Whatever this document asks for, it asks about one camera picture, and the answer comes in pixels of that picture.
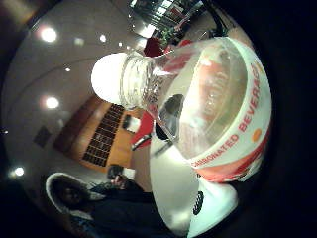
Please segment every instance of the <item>white object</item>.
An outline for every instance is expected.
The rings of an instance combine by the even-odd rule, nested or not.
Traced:
[[[101,99],[120,104],[120,78],[127,56],[125,53],[111,54],[101,58],[93,67],[91,84]]]
[[[237,192],[228,184],[199,179],[198,214],[191,216],[187,237],[198,236],[227,217],[238,205]]]
[[[128,179],[134,180],[136,176],[136,170],[123,168],[122,175],[126,176]]]

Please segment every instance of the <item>bottle neck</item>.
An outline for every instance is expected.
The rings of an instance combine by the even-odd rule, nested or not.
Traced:
[[[144,97],[153,74],[155,61],[152,58],[129,55],[120,85],[120,100],[126,109],[146,107]]]

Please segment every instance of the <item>plastic bottle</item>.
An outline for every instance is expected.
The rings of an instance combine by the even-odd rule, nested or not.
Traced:
[[[261,159],[270,91],[259,58],[242,43],[215,38],[156,58],[109,55],[91,82],[102,99],[147,110],[207,180],[238,179]]]

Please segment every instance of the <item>white bottle cap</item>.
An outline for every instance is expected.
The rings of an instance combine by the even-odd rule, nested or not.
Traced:
[[[116,53],[101,58],[93,67],[91,85],[103,100],[121,105],[120,83],[127,54]]]

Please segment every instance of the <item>wooden wall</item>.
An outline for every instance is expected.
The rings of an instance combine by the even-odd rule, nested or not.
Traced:
[[[129,168],[132,158],[130,141],[133,137],[133,133],[123,129],[122,124],[125,116],[128,114],[140,118],[140,109],[123,111],[120,116],[118,129],[115,132],[108,158],[104,158],[107,159],[104,166],[83,160],[91,139],[111,106],[111,103],[103,101],[96,95],[93,95],[66,123],[56,138],[53,144],[54,147],[64,153],[67,157],[77,160],[84,166],[99,172],[106,173],[111,164],[119,164]]]

